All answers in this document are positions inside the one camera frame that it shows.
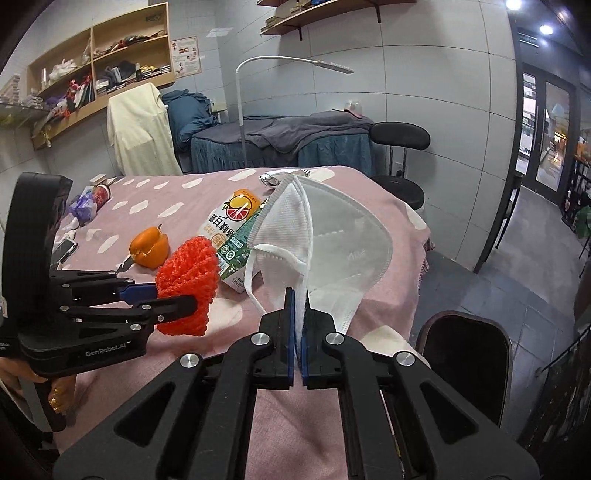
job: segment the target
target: floor lamp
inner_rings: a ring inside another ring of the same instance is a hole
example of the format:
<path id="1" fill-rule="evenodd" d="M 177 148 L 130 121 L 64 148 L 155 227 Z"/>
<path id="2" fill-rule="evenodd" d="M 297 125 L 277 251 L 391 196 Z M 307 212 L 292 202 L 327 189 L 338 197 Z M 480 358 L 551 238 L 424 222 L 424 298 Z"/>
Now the floor lamp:
<path id="1" fill-rule="evenodd" d="M 242 138 L 242 154 L 244 156 L 244 166 L 248 166 L 248 160 L 246 159 L 246 138 L 244 135 L 244 117 L 242 115 L 242 96 L 240 94 L 240 69 L 255 60 L 291 60 L 291 61 L 303 61 L 305 63 L 311 63 L 317 67 L 321 67 L 323 69 L 334 70 L 336 72 L 341 73 L 353 73 L 353 70 L 347 67 L 343 67 L 342 65 L 337 65 L 336 63 L 328 63 L 323 60 L 308 60 L 308 59 L 299 59 L 296 57 L 282 57 L 277 55 L 267 55 L 264 57 L 253 57 L 251 59 L 244 60 L 237 68 L 236 68 L 236 95 L 238 100 L 238 119 L 240 123 L 240 136 Z"/>

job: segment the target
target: polka dot tablecloth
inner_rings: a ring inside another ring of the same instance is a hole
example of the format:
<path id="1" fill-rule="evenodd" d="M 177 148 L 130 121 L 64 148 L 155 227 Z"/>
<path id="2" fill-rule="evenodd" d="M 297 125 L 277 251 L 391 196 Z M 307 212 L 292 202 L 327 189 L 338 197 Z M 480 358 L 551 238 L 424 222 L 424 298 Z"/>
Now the polka dot tablecloth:
<path id="1" fill-rule="evenodd" d="M 265 171 L 269 169 L 123 178 L 112 185 L 112 198 L 96 219 L 77 231 L 78 250 L 64 267 L 114 270 L 128 256 L 133 238 L 145 228 L 159 224 L 173 251 L 197 234 L 208 214 L 235 190 L 249 189 L 261 199 L 269 196 L 272 190 L 258 179 Z M 311 172 L 311 178 L 361 202 L 392 237 L 394 254 L 390 266 L 362 300 L 348 335 L 363 339 L 386 328 L 408 338 L 429 229 L 404 202 L 356 170 L 320 167 Z M 134 265 L 119 276 L 145 283 L 153 281 L 155 272 Z M 253 281 L 253 288 L 258 288 L 257 296 L 264 299 L 260 275 Z M 55 435 L 58 447 L 67 449 L 179 356 L 196 352 L 207 357 L 224 352 L 237 339 L 257 331 L 259 321 L 258 311 L 246 293 L 239 294 L 221 284 L 210 306 L 203 337 L 171 337 L 155 331 L 145 356 L 78 376 L 70 426 Z M 298 378 L 290 391 L 260 391 L 246 477 L 346 479 L 340 424 L 335 391 L 308 391 Z"/>

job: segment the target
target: smartphone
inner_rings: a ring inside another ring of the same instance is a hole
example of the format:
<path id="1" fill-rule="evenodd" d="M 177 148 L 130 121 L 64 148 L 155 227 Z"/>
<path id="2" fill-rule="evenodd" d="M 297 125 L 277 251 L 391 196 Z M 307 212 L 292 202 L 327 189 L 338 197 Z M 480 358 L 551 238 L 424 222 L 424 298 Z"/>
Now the smartphone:
<path id="1" fill-rule="evenodd" d="M 64 238 L 51 254 L 51 268 L 58 268 L 76 251 L 78 244 L 74 240 Z"/>

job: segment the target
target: red toy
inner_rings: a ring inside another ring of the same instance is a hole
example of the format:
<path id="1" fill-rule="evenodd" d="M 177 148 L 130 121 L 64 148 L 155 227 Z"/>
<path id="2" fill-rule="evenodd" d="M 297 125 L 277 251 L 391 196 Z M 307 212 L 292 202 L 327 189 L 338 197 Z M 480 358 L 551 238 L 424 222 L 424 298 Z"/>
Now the red toy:
<path id="1" fill-rule="evenodd" d="M 205 335 L 209 304 L 216 294 L 219 271 L 211 240 L 194 236 L 181 245 L 158 270 L 158 298 L 192 295 L 197 299 L 197 310 L 189 317 L 158 325 L 158 330 L 166 335 Z"/>

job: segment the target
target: doorway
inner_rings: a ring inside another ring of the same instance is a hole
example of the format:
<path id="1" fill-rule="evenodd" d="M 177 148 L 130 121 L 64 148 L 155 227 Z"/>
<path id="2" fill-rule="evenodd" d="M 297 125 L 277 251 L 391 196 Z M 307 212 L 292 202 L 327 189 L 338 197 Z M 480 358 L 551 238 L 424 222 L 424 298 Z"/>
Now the doorway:
<path id="1" fill-rule="evenodd" d="M 516 171 L 522 184 L 559 204 L 577 143 L 576 88 L 544 70 L 524 65 L 523 117 Z"/>

